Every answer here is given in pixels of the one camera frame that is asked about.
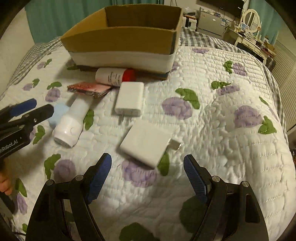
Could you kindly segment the left hand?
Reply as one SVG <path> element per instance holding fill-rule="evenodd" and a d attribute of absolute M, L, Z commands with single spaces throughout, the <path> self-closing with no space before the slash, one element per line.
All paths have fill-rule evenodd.
<path fill-rule="evenodd" d="M 9 196 L 13 192 L 13 186 L 11 183 L 11 171 L 6 160 L 3 160 L 3 165 L 1 167 L 0 173 L 0 192 Z"/>

